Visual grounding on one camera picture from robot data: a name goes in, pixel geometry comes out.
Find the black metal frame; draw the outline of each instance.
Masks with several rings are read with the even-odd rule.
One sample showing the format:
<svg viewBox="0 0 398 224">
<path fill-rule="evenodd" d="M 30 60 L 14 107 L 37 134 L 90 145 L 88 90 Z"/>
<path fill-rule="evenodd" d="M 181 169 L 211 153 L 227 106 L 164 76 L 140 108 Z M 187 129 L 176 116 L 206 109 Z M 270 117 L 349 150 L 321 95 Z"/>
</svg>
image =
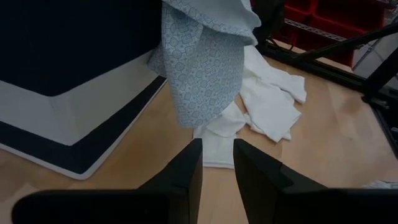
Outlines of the black metal frame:
<svg viewBox="0 0 398 224">
<path fill-rule="evenodd" d="M 398 133 L 394 134 L 392 132 L 385 116 L 385 113 L 391 113 L 389 111 L 391 109 L 391 105 L 397 105 L 395 108 L 398 108 L 398 91 L 386 86 L 386 83 L 398 73 L 398 49 L 395 49 L 389 58 L 385 60 L 367 79 L 316 60 L 317 58 L 324 57 L 341 50 L 354 49 L 360 45 L 367 44 L 372 40 L 380 39 L 381 37 L 397 32 L 398 24 L 390 24 L 382 29 L 368 32 L 367 34 L 347 39 L 321 49 L 310 50 L 302 54 L 289 51 L 264 41 L 259 41 L 257 49 L 261 54 L 267 57 L 363 93 L 363 101 L 369 103 L 374 110 L 374 114 L 386 134 L 394 154 L 396 155 L 396 158 L 398 158 L 398 143 L 394 139 L 394 135 Z"/>
</svg>

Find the crumpled white fabric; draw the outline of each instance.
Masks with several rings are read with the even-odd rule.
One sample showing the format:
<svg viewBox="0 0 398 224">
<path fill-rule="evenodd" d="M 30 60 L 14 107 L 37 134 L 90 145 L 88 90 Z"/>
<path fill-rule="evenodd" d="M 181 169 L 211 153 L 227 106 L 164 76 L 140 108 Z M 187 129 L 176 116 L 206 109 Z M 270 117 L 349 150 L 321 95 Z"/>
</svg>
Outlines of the crumpled white fabric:
<svg viewBox="0 0 398 224">
<path fill-rule="evenodd" d="M 233 142 L 245 123 L 279 142 L 292 139 L 290 128 L 301 115 L 294 101 L 305 102 L 304 77 L 271 67 L 253 46 L 245 47 L 244 53 L 240 95 L 248 113 L 243 115 L 232 102 L 209 124 L 194 130 L 193 137 L 202 138 L 204 166 L 233 169 Z"/>
<path fill-rule="evenodd" d="M 254 46 L 244 47 L 244 67 L 263 83 L 286 91 L 299 103 L 305 102 L 307 92 L 304 88 L 304 77 L 270 66 Z"/>
<path fill-rule="evenodd" d="M 234 139 L 245 124 L 241 110 L 232 102 L 208 125 L 195 128 L 193 138 L 202 138 L 203 166 L 234 169 Z"/>
</svg>

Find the wire shelf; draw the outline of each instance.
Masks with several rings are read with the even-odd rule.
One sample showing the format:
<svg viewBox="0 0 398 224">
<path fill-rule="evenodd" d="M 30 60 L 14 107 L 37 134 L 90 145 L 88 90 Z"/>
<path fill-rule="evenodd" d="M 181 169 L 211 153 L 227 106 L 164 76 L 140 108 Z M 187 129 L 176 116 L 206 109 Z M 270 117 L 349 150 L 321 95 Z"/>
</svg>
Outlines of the wire shelf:
<svg viewBox="0 0 398 224">
<path fill-rule="evenodd" d="M 347 38 L 340 37 L 338 35 L 331 34 L 329 32 L 326 32 L 326 31 L 323 31 L 323 30 L 320 30 L 320 29 L 317 29 L 317 28 L 314 28 L 314 27 L 310 27 L 310 26 L 304 25 L 304 24 L 299 23 L 299 22 L 295 22 L 295 21 L 290 20 L 290 19 L 285 19 L 285 23 L 290 25 L 290 26 L 294 26 L 294 27 L 297 27 L 299 29 L 303 29 L 303 30 L 309 31 L 309 32 L 312 32 L 314 34 L 318 34 L 318 35 L 321 35 L 323 37 L 326 37 L 326 38 L 329 38 L 329 39 L 332 39 L 332 40 L 335 40 L 335 41 L 338 41 L 338 42 L 341 42 L 341 41 L 344 41 L 344 40 L 347 39 Z M 369 44 L 359 45 L 358 48 L 359 49 L 372 50 L 372 47 Z"/>
</svg>

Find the metal shelving rack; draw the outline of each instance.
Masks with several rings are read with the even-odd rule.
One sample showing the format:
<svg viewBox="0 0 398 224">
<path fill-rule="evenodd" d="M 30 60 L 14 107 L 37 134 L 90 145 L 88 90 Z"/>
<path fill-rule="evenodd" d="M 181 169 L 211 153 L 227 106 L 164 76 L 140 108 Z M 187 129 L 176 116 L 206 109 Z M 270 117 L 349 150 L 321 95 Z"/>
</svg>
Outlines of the metal shelving rack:
<svg viewBox="0 0 398 224">
<path fill-rule="evenodd" d="M 375 1 L 389 4 L 392 7 L 398 6 L 398 0 Z M 273 7 L 274 10 L 271 15 L 262 15 L 261 9 L 264 10 L 266 7 L 267 6 L 261 0 L 254 1 L 253 10 L 259 15 L 262 21 L 262 26 L 254 30 L 255 36 L 259 40 L 259 45 L 257 46 L 258 51 L 267 57 L 363 93 L 363 101 L 368 103 L 374 110 L 374 114 L 379 120 L 394 154 L 398 158 L 398 90 L 386 86 L 386 83 L 390 79 L 397 78 L 398 49 L 395 49 L 395 51 L 393 51 L 393 53 L 391 53 L 390 56 L 368 78 L 357 76 L 351 72 L 341 70 L 317 60 L 320 57 L 350 48 L 358 49 L 366 47 L 367 52 L 372 51 L 381 38 L 398 33 L 397 10 L 395 10 L 394 18 L 391 19 L 392 22 L 382 29 L 373 30 L 367 34 L 350 39 L 346 39 L 314 27 L 306 26 L 289 19 L 284 19 L 283 22 L 285 24 L 337 41 L 335 44 L 298 54 L 291 50 L 279 47 L 276 44 L 270 44 L 268 41 L 271 36 L 272 28 L 278 24 L 280 15 L 282 14 L 281 12 L 284 10 L 283 0 L 280 0 Z"/>
</svg>

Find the red storage bin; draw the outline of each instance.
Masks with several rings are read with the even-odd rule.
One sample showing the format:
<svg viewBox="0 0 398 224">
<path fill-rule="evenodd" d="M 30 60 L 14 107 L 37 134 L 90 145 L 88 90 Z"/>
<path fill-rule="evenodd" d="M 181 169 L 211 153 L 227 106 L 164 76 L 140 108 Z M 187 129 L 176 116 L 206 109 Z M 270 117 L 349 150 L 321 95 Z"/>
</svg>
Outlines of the red storage bin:
<svg viewBox="0 0 398 224">
<path fill-rule="evenodd" d="M 345 38 L 383 27 L 384 9 L 376 1 L 319 0 L 309 26 Z"/>
<path fill-rule="evenodd" d="M 304 22 L 316 7 L 317 0 L 285 0 L 285 18 L 296 22 Z"/>
<path fill-rule="evenodd" d="M 298 28 L 285 24 L 278 32 L 272 35 L 272 38 L 286 44 L 295 45 L 298 31 Z"/>
<path fill-rule="evenodd" d="M 335 40 L 331 40 L 318 34 L 313 34 L 311 32 L 301 31 L 298 33 L 295 46 L 303 50 L 316 50 L 335 43 Z M 352 67 L 354 49 L 345 50 L 343 52 L 338 52 L 333 55 L 327 55 L 326 58 Z"/>
</svg>

